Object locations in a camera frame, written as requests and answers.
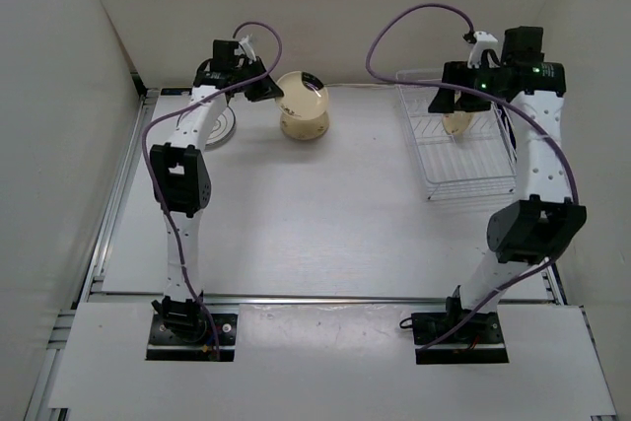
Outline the cream plate with red seal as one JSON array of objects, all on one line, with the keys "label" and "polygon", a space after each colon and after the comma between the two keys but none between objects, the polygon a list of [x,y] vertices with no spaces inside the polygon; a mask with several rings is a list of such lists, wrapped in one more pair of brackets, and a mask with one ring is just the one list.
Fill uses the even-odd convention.
[{"label": "cream plate with red seal", "polygon": [[470,126],[474,116],[474,112],[455,110],[442,116],[442,125],[448,135],[460,137]]}]

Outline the cream plate with dark mark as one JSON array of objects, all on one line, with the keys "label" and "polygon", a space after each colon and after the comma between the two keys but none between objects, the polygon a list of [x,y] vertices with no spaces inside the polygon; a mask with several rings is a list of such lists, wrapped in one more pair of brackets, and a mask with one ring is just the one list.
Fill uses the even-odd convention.
[{"label": "cream plate with dark mark", "polygon": [[328,90],[315,75],[303,71],[286,73],[277,81],[283,96],[278,108],[298,120],[312,120],[324,114],[329,105]]}]

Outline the cream plate with flowers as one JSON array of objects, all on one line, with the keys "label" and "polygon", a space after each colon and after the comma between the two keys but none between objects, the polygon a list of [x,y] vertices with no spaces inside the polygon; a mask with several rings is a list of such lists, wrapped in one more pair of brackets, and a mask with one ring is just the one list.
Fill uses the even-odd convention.
[{"label": "cream plate with flowers", "polygon": [[280,128],[283,134],[293,140],[316,140],[326,133],[329,128],[329,114],[323,113],[310,120],[300,120],[287,114],[280,117]]}]

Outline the white green-rimmed plate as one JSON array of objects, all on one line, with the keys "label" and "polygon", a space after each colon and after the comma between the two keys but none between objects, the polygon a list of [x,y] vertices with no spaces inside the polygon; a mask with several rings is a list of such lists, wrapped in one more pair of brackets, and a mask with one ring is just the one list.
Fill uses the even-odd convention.
[{"label": "white green-rimmed plate", "polygon": [[178,148],[192,146],[201,151],[217,148],[232,137],[236,125],[236,117],[228,106],[201,105],[178,120],[171,144]]}]

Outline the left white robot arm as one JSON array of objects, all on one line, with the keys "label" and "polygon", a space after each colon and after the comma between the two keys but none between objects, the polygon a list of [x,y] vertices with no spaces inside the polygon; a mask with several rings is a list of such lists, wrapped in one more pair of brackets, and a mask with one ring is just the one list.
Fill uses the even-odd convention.
[{"label": "left white robot arm", "polygon": [[154,194],[165,212],[167,282],[164,297],[153,304],[166,329],[185,342],[196,342],[213,329],[202,309],[203,292],[194,289],[198,276],[198,236],[204,208],[211,198],[211,179],[203,152],[216,121],[235,94],[250,102],[283,96],[250,38],[215,40],[212,57],[200,64],[187,110],[175,131],[149,151]]}]

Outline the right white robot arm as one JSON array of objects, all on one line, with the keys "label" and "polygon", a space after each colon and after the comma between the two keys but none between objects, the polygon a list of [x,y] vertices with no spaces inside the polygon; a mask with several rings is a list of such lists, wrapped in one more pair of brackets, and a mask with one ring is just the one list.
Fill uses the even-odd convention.
[{"label": "right white robot arm", "polygon": [[508,29],[502,41],[483,32],[465,35],[465,61],[448,62],[432,113],[479,112],[491,105],[510,118],[516,150],[511,204],[488,221],[488,249],[455,292],[461,307],[446,313],[443,330],[463,342],[479,326],[474,312],[495,312],[508,288],[558,258],[587,221],[568,159],[561,149],[567,91],[562,64],[547,62],[541,27]]}]

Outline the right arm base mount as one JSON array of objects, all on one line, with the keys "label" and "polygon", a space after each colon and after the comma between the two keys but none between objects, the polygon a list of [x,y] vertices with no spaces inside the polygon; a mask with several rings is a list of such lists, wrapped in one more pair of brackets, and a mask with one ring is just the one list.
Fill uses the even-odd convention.
[{"label": "right arm base mount", "polygon": [[457,332],[426,350],[422,347],[451,329],[446,313],[413,313],[399,322],[399,328],[412,331],[417,365],[509,363],[497,314],[474,316]]}]

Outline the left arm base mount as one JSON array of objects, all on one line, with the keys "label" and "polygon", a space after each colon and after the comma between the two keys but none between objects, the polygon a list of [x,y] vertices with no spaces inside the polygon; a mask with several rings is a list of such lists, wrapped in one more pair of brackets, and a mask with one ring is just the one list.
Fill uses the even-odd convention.
[{"label": "left arm base mount", "polygon": [[202,320],[192,329],[176,328],[164,323],[154,313],[147,341],[147,361],[174,362],[233,362],[238,335],[238,314],[214,313],[212,317],[218,335]]}]

